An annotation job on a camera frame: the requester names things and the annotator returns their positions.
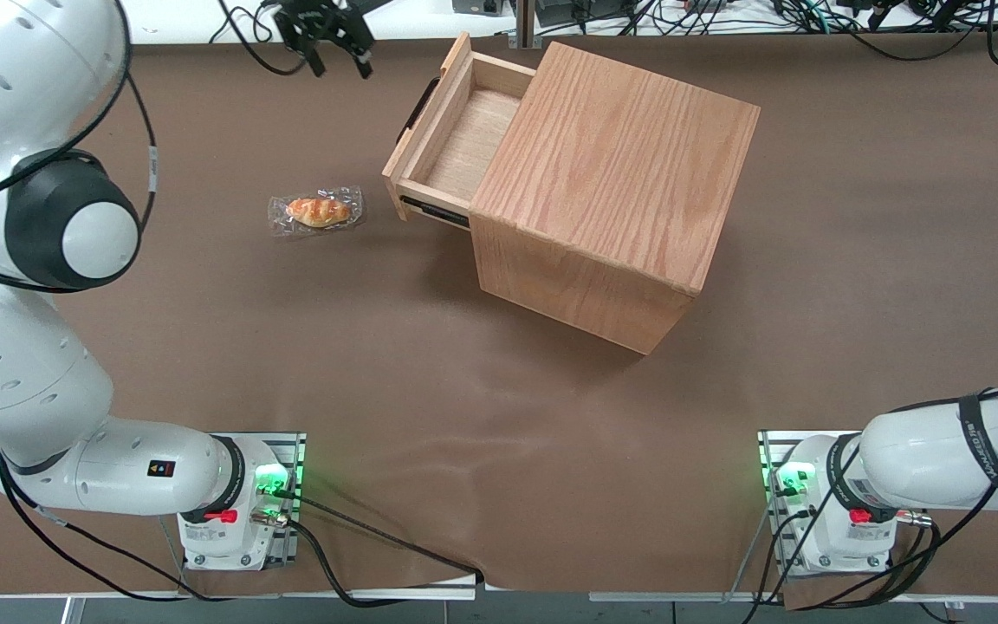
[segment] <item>green light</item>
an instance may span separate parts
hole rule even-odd
[[[257,466],[253,479],[259,491],[272,497],[288,482],[288,469],[282,465]]]

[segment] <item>wood grain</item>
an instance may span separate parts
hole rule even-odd
[[[419,124],[416,133],[421,134],[418,149],[407,161],[403,177],[409,180],[424,180],[437,162],[452,129],[460,119],[468,98],[472,94],[471,58],[460,59],[459,64],[449,68],[441,82],[433,90],[431,104],[435,108],[433,118],[426,124]]]
[[[463,32],[452,44],[446,58],[441,61],[441,78],[444,78],[451,68],[467,71],[471,63],[471,40],[468,38],[468,33]],[[432,135],[433,124],[440,119],[441,115],[446,114],[449,100],[448,92],[456,86],[454,81],[441,80],[438,86],[433,88],[431,98],[423,107],[418,119],[415,119],[415,124],[403,133],[403,137],[399,138],[395,151],[392,151],[391,158],[387,160],[387,165],[384,165],[384,171],[381,173],[384,185],[387,186],[388,192],[392,195],[392,204],[395,205],[395,211],[401,220],[406,221],[410,218],[412,211],[399,201],[397,186],[404,177],[407,177],[408,169],[412,170],[413,167],[417,166],[420,151],[424,149]],[[424,129],[421,133],[417,132],[420,127]]]
[[[491,88],[521,100],[535,74],[531,68],[472,52],[472,79],[477,88]]]
[[[506,222],[480,214],[470,222],[480,288],[622,347],[649,354],[692,302]]]
[[[472,211],[696,295],[759,112],[551,44]]]
[[[472,91],[424,182],[463,198],[466,204],[471,201],[518,104],[514,95],[490,88]]]

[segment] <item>floor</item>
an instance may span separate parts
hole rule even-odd
[[[931,605],[943,614],[940,605]],[[390,608],[357,609],[321,599],[241,600],[221,604],[132,603],[126,599],[91,599],[82,624],[737,624],[748,605],[676,603],[593,603],[586,594],[480,592],[475,601],[412,601]],[[0,600],[0,624],[56,624],[63,600]],[[998,605],[970,604],[968,623],[998,623]],[[914,604],[888,604],[851,612],[785,613],[765,608],[753,624],[934,624]]]

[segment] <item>black strap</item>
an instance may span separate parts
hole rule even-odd
[[[957,406],[965,442],[973,452],[975,461],[981,465],[981,470],[988,475],[988,481],[998,490],[998,455],[995,455],[991,439],[988,438],[988,429],[983,424],[981,396],[966,394],[957,400]]]
[[[242,455],[241,447],[237,446],[237,442],[234,442],[233,438],[226,438],[224,435],[211,435],[211,438],[217,439],[218,442],[222,443],[222,446],[226,447],[226,451],[230,451],[230,462],[232,463],[230,482],[227,483],[222,495],[219,495],[213,503],[205,507],[198,507],[197,510],[179,514],[183,520],[191,524],[202,524],[206,522],[206,514],[218,513],[232,507],[237,501],[237,495],[241,494],[241,486],[245,482],[245,457]]]

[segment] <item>label sticker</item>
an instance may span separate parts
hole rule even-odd
[[[175,462],[152,459],[149,462],[149,471],[147,474],[149,474],[149,477],[171,477],[175,474]]]
[[[851,540],[878,542],[891,537],[891,526],[851,524],[846,535]]]

